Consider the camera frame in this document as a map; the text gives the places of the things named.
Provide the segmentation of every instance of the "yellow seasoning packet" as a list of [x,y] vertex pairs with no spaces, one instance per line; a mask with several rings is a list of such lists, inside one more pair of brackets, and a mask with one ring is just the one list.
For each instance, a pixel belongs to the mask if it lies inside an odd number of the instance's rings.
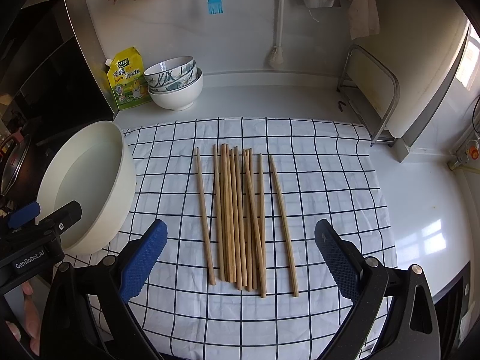
[[135,47],[129,47],[115,55],[107,77],[119,110],[152,101],[143,76],[142,57]]

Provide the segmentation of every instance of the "bowl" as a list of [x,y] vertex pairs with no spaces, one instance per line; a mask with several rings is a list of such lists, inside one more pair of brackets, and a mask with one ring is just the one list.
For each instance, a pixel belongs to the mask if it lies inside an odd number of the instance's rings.
[[171,81],[166,85],[160,85],[160,86],[157,86],[156,88],[152,88],[151,86],[149,86],[149,88],[150,88],[151,92],[174,91],[176,89],[182,88],[182,87],[194,82],[197,78],[198,78],[197,64],[194,62],[193,69],[191,71],[185,73],[183,76],[181,76],[176,81]]
[[148,88],[148,93],[152,100],[158,106],[170,109],[172,111],[181,111],[190,107],[196,98],[200,95],[203,88],[203,74],[200,68],[197,68],[198,78],[189,85],[174,91],[152,92]]
[[194,58],[180,56],[150,66],[143,72],[148,86],[158,88],[178,80],[194,68]]
[[57,152],[40,184],[37,223],[76,200],[81,219],[60,235],[69,254],[92,254],[107,245],[125,221],[135,193],[135,166],[120,129],[93,123]]

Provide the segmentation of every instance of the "tablecloth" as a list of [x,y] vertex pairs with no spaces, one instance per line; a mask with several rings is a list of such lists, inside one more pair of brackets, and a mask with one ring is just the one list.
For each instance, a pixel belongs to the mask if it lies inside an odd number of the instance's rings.
[[[156,218],[168,241],[140,295],[129,306],[161,352],[185,359],[316,359],[351,308],[314,241],[315,224],[327,219],[363,255],[395,267],[388,210],[368,156],[362,126],[332,121],[228,118],[175,122],[125,131],[137,173],[135,197],[120,232],[104,249],[66,256],[75,267],[118,254]],[[267,297],[220,282],[214,205],[214,144],[252,148],[257,172],[263,156]],[[196,162],[200,148],[211,250],[217,285],[208,285]],[[295,256],[300,296],[290,289],[276,192],[267,154],[277,167]],[[108,331],[96,297],[99,326]],[[384,298],[360,356],[378,337],[387,313]]]

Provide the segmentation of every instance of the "window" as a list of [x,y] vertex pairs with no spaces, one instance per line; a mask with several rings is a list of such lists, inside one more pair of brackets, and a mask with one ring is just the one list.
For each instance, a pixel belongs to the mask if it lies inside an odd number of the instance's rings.
[[470,26],[469,41],[466,45],[462,61],[458,67],[455,77],[463,84],[465,88],[470,90],[472,83],[479,69],[480,56],[480,37]]

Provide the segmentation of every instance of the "finger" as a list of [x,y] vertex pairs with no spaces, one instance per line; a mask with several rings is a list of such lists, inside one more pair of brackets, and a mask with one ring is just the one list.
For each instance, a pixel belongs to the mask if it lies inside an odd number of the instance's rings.
[[13,333],[13,336],[16,338],[17,341],[20,341],[21,335],[20,330],[16,327],[13,323],[5,321],[7,326],[10,328],[10,331]]
[[28,281],[26,281],[22,284],[22,291],[25,295],[32,295],[33,294],[33,288]]
[[30,349],[34,354],[40,356],[40,338],[32,338],[30,340]]
[[40,316],[29,295],[25,296],[25,330],[32,338],[40,336]]

